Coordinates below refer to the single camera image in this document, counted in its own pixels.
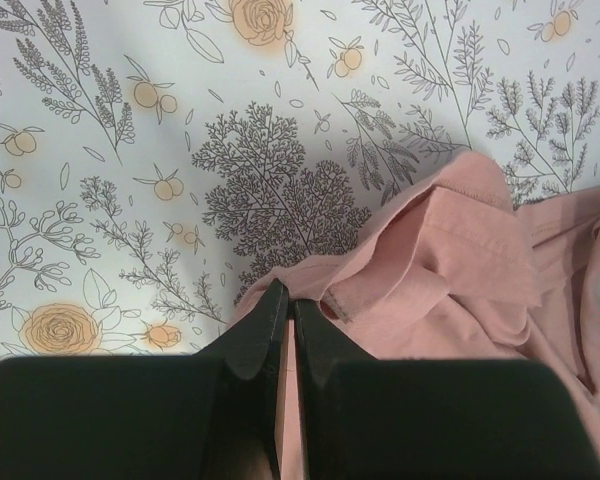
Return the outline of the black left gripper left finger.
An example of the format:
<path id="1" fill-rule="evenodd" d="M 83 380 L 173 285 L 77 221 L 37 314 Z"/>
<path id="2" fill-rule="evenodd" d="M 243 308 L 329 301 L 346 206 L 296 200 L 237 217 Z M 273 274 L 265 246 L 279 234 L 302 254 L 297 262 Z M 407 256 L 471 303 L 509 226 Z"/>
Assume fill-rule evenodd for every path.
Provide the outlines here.
<path id="1" fill-rule="evenodd" d="M 277 479 L 289 294 L 193 355 L 0 362 L 0 479 Z"/>

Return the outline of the pink graphic t-shirt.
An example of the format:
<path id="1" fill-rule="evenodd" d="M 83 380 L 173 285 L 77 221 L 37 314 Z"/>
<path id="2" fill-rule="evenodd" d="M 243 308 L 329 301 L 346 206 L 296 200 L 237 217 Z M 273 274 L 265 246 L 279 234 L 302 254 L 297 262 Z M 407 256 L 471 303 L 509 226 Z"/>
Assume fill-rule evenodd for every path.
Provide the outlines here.
<path id="1" fill-rule="evenodd" d="M 273 268 L 237 316 L 274 280 L 379 358 L 548 365 L 600 458 L 600 187 L 514 207 L 500 167 L 466 152 L 376 212 L 353 251 Z"/>

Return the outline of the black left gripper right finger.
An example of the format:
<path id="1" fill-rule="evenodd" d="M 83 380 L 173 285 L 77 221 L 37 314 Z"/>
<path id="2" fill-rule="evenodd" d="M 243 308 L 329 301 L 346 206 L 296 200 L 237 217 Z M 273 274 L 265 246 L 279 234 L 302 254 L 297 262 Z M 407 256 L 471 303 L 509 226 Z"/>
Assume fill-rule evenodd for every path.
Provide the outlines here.
<path id="1" fill-rule="evenodd" d="M 309 479 L 600 479 L 563 383 L 526 360 L 379 360 L 294 305 Z"/>

